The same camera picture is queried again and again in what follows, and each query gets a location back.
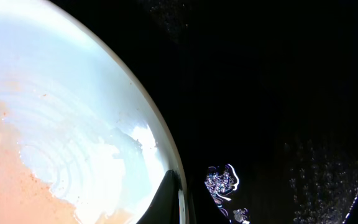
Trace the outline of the light blue plate top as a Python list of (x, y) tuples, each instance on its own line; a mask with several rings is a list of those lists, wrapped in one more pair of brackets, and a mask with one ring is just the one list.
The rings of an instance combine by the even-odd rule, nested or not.
[(137, 223), (177, 147), (151, 97), (49, 1), (0, 1), (0, 223)]

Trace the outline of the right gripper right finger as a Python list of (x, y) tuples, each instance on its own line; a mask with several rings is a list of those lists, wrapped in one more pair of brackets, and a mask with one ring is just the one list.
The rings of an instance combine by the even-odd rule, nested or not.
[(201, 180), (188, 182), (188, 208), (191, 224), (230, 224)]

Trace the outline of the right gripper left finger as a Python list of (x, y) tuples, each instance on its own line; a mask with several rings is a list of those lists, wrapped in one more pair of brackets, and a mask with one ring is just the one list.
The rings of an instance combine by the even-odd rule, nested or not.
[(173, 170), (166, 171), (150, 206), (137, 224), (179, 224), (179, 183)]

